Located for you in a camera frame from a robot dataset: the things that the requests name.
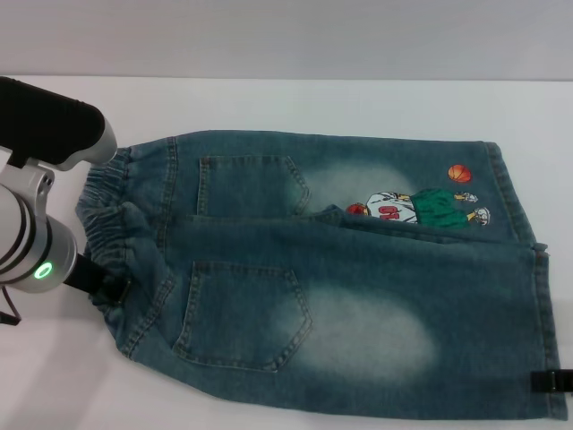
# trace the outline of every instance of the jeans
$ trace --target jeans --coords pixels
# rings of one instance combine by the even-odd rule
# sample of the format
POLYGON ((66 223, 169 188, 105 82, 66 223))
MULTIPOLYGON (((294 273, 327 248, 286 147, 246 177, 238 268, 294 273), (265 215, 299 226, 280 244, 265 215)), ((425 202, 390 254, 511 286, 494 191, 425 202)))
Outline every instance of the jeans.
POLYGON ((567 419, 548 255, 499 148, 212 131, 121 149, 77 207, 118 349, 225 400, 567 419))

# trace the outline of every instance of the white surface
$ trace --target white surface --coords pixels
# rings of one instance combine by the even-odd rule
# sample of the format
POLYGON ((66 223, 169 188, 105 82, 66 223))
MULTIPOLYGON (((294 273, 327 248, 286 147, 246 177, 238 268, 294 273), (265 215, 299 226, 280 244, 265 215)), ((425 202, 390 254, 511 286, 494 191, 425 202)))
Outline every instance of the white surface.
MULTIPOLYGON (((23 80, 97 106, 123 146, 211 128, 498 142, 538 239, 550 245, 561 363, 573 368, 573 83, 23 80)), ((87 168, 56 172, 48 201, 48 212, 73 229, 80 245, 85 240, 73 207, 87 168)), ((216 400, 122 357, 79 291, 13 291, 13 299, 24 321, 16 329, 0 326, 0 428, 6 430, 571 428, 550 420, 329 417, 216 400)), ((570 396, 569 409, 573 414, 570 396)))
POLYGON ((570 0, 2 0, 0 73, 573 79, 570 0))

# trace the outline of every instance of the green indicator light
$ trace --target green indicator light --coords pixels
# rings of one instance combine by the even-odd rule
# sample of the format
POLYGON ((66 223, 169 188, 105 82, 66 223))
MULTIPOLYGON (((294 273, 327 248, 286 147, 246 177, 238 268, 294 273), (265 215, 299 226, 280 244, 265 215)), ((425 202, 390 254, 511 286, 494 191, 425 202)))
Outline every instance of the green indicator light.
POLYGON ((52 263, 45 262, 44 264, 38 267, 38 269, 34 273, 34 278, 36 278, 37 280, 41 280, 45 278, 47 275, 49 275, 51 271, 52 271, 52 263))

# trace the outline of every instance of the back pocket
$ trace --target back pocket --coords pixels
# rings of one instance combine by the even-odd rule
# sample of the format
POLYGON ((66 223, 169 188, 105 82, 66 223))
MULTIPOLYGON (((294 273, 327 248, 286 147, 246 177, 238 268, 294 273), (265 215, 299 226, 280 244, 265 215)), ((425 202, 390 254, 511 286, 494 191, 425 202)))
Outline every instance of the back pocket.
POLYGON ((225 218, 300 215, 310 191, 290 157, 205 157, 197 214, 225 218))
POLYGON ((173 350, 196 364, 277 372, 311 326, 292 271, 196 262, 173 350))

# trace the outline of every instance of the cartoon boy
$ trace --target cartoon boy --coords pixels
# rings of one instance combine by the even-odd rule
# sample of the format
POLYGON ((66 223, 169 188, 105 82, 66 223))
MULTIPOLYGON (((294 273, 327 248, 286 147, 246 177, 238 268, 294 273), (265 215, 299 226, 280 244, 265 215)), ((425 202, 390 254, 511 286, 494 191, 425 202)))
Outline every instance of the cartoon boy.
POLYGON ((440 189, 423 190, 414 195, 382 192, 373 194, 366 204, 348 206, 346 211, 441 228, 463 228, 472 222, 482 226, 490 223, 487 208, 478 208, 466 214, 454 207, 455 201, 475 203, 477 197, 470 193, 452 193, 440 189))

